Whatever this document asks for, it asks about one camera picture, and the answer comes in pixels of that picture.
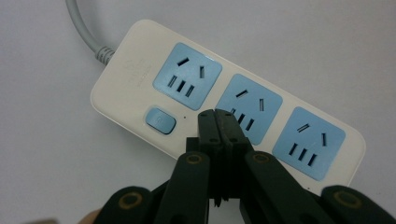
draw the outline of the power switch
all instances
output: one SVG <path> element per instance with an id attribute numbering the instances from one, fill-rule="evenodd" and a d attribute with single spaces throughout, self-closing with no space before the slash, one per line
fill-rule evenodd
<path id="1" fill-rule="evenodd" d="M 146 123 L 163 134 L 171 133 L 176 126 L 176 120 L 157 107 L 150 109 L 146 115 Z"/>

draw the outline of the white background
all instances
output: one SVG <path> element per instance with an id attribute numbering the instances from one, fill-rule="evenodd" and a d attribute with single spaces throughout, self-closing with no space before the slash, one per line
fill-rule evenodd
<path id="1" fill-rule="evenodd" d="M 351 187 L 396 217 L 396 2 L 393 0 L 80 0 L 116 49 L 151 19 L 362 133 Z M 127 186 L 154 189 L 175 160 L 102 117 L 90 91 L 104 66 L 63 0 L 0 6 L 0 223 L 76 223 Z M 210 223 L 243 223 L 237 201 Z"/>

